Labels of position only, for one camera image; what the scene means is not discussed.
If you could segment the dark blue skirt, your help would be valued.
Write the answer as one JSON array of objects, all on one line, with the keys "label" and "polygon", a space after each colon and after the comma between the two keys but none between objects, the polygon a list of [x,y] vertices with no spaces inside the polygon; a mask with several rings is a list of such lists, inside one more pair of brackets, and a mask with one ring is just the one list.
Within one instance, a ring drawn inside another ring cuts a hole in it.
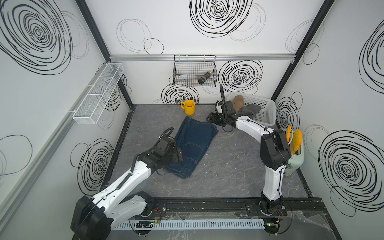
[{"label": "dark blue skirt", "polygon": [[182,151],[181,162],[168,165],[168,172],[175,176],[189,178],[210,147],[219,130],[208,122],[185,117],[176,134],[177,147]]}]

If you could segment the tan brown skirt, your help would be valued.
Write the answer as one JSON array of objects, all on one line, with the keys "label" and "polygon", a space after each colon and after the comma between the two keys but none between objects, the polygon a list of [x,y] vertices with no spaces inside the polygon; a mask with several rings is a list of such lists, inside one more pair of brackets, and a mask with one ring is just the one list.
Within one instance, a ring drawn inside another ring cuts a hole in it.
[{"label": "tan brown skirt", "polygon": [[239,113],[244,107],[244,97],[242,95],[237,95],[232,102],[236,113]]}]

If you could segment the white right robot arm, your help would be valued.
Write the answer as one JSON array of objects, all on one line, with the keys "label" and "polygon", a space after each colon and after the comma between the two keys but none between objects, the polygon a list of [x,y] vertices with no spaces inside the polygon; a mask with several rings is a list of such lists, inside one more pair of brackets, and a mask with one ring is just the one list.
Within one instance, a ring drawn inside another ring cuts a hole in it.
[{"label": "white right robot arm", "polygon": [[210,113],[206,120],[221,127],[230,125],[260,143],[260,158],[266,167],[260,210],[264,215],[271,216],[283,205],[283,174],[292,154],[283,130],[273,130],[252,120],[261,109],[259,105],[250,104],[237,113],[232,101],[217,101],[215,112]]}]

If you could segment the grey polka dot skirt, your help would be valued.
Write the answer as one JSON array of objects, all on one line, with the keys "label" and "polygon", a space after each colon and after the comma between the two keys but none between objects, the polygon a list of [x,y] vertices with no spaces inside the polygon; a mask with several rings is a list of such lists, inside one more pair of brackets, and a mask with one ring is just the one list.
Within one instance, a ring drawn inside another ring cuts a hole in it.
[{"label": "grey polka dot skirt", "polygon": [[259,105],[249,104],[240,110],[239,115],[248,116],[249,118],[253,119],[261,109],[262,107]]}]

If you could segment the white plastic basket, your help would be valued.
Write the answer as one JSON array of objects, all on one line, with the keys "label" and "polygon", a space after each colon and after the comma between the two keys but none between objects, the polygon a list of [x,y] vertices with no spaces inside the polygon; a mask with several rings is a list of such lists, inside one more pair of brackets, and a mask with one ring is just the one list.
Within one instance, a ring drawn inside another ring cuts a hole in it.
[{"label": "white plastic basket", "polygon": [[272,126],[275,124],[277,117],[277,107],[273,100],[260,96],[234,92],[226,94],[226,99],[233,101],[236,96],[243,96],[244,106],[251,104],[261,107],[261,110],[253,118],[254,121],[264,126]]}]

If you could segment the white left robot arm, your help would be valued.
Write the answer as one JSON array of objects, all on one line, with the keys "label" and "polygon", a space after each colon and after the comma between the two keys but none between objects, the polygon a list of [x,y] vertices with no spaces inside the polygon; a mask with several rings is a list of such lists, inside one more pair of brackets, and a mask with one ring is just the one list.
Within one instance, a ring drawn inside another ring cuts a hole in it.
[{"label": "white left robot arm", "polygon": [[105,240],[111,230],[137,216],[150,215],[152,198],[131,191],[154,172],[182,160],[182,150],[174,138],[164,135],[147,151],[136,154],[132,166],[115,182],[92,197],[81,197],[76,205],[70,229],[74,240]]}]

